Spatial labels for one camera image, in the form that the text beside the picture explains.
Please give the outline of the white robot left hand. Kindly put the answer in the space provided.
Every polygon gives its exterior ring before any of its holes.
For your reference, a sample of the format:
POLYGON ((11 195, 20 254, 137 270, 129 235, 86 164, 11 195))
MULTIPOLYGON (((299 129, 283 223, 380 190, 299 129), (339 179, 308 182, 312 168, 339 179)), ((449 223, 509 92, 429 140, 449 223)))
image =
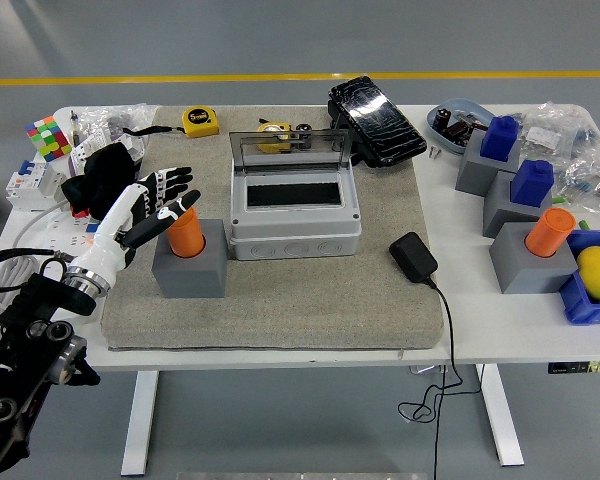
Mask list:
POLYGON ((67 267, 62 282, 105 295, 135 249, 166 231, 200 198, 190 167, 157 170, 127 186, 100 221, 91 247, 67 267))

